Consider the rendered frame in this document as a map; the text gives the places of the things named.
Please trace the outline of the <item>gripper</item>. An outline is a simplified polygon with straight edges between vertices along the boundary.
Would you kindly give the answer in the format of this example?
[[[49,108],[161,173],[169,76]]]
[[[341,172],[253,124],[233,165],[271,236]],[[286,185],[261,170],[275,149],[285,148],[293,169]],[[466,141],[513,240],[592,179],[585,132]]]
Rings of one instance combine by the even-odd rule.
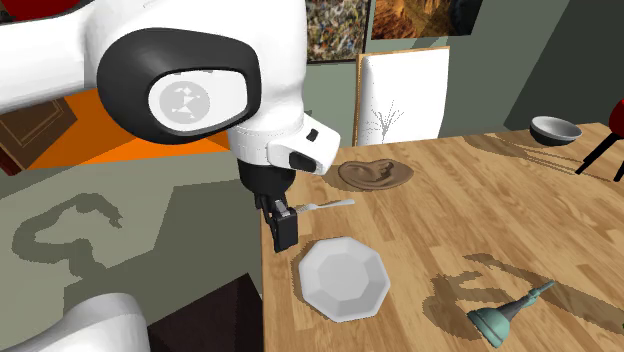
[[[237,160],[242,184],[254,194],[257,209],[262,210],[269,226],[274,251],[287,250],[298,243],[297,212],[290,207],[285,193],[293,184],[296,171],[271,165],[255,165]]]

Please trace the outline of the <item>white octagonal plate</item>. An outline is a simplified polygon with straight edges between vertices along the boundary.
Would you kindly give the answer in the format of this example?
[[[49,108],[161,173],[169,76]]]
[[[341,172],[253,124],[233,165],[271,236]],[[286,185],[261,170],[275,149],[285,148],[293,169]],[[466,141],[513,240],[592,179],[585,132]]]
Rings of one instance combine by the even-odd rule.
[[[303,299],[336,323],[375,316],[391,286],[379,253],[351,237],[316,242],[298,271]]]

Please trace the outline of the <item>brown ear-shaped object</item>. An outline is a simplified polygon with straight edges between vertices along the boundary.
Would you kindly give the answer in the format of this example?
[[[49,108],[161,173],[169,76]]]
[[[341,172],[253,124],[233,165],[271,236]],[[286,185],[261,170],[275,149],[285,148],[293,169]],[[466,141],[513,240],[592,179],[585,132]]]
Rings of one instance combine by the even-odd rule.
[[[409,166],[393,160],[371,162],[347,161],[338,167],[338,175],[350,186],[365,191],[386,190],[408,182],[414,175]]]

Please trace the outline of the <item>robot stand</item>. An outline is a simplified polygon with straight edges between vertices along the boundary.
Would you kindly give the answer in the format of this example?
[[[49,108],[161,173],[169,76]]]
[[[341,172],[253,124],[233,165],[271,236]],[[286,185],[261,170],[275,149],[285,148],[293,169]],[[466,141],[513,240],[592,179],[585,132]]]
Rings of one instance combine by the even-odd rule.
[[[148,326],[151,352],[264,352],[262,300],[244,274]]]

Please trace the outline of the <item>white canvas with tree drawing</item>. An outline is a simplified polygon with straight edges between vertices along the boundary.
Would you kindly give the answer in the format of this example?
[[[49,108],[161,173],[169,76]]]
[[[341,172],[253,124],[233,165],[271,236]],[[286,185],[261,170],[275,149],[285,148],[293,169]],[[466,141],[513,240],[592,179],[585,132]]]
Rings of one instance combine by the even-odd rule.
[[[355,146],[439,137],[447,99],[448,46],[357,57]]]

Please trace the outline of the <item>orange rug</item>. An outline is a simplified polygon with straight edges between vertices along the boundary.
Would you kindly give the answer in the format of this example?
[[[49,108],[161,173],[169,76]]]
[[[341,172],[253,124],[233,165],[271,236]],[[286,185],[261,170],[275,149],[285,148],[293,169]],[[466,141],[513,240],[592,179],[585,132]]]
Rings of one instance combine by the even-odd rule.
[[[110,118],[95,89],[67,96],[65,101],[77,121],[34,161],[31,169],[223,152],[229,149],[225,132],[182,145],[160,145],[138,139]]]

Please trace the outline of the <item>teal statue figure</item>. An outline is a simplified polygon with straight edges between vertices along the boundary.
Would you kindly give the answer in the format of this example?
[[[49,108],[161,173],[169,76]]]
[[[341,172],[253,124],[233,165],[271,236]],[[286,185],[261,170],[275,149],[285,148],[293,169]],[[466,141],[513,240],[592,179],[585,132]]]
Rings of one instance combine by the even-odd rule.
[[[533,305],[540,295],[554,284],[555,281],[550,280],[538,288],[532,288],[520,299],[497,308],[485,307],[472,310],[467,313],[467,318],[492,347],[499,348],[509,335],[513,318],[522,309]]]

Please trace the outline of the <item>brown panelled cabinet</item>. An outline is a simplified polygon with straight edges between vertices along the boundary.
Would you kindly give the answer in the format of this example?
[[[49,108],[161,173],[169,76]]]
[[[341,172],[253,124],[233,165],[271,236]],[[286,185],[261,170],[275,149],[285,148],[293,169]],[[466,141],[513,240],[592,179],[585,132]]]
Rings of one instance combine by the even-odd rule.
[[[0,169],[28,169],[76,121],[63,98],[0,114]]]

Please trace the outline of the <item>grey bowl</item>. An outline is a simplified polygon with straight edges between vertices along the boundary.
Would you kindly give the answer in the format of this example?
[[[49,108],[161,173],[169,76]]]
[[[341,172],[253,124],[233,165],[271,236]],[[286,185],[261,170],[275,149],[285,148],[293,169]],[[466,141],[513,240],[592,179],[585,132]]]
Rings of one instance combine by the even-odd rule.
[[[575,124],[552,116],[536,116],[530,122],[530,134],[545,146],[562,146],[577,140],[582,131]]]

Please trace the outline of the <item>red chair with black legs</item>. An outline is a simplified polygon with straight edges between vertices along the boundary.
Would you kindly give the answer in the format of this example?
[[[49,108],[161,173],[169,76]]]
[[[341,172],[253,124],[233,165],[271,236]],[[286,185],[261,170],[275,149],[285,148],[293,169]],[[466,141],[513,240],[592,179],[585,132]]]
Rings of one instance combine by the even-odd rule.
[[[624,140],[624,99],[620,100],[613,108],[609,117],[608,127],[611,133],[583,159],[583,163],[575,171],[577,175],[580,175],[615,142]]]

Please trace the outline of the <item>speckled wall picture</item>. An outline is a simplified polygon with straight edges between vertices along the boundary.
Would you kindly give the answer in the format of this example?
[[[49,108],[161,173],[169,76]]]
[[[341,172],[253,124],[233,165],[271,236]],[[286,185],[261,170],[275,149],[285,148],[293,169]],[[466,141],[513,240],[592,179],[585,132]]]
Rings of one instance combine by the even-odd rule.
[[[306,0],[309,64],[354,61],[366,46],[371,0]]]

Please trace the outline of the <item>orange landscape wall picture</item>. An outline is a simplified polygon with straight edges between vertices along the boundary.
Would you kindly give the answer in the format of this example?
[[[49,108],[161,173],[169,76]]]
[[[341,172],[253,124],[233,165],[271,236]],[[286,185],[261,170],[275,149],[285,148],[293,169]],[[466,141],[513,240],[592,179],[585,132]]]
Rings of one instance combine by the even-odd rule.
[[[470,35],[484,0],[376,0],[373,40]]]

